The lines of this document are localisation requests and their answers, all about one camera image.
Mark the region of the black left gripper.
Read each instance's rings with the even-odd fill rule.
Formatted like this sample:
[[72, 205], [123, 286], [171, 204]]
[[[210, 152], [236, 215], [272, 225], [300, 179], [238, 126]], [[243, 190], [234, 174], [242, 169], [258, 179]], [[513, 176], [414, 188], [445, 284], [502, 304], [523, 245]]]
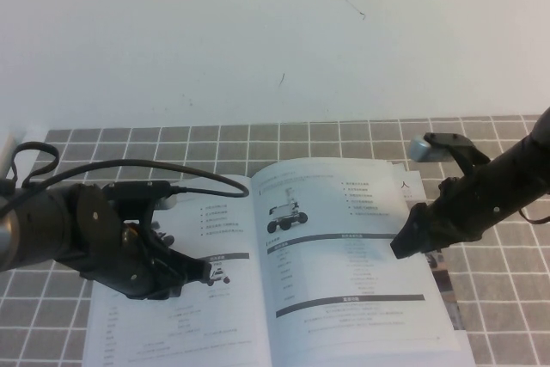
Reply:
[[211, 264], [173, 249], [154, 219], [115, 218], [89, 243], [81, 276], [134, 300], [166, 300], [182, 287], [210, 282]]

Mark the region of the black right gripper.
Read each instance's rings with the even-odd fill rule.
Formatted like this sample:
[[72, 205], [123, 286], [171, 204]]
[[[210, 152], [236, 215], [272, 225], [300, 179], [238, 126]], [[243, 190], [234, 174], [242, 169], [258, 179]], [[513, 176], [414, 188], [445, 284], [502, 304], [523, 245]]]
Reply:
[[412, 207], [403, 228], [390, 242], [397, 259], [460, 242], [476, 242], [510, 215], [510, 166], [485, 164], [444, 180], [430, 205]]

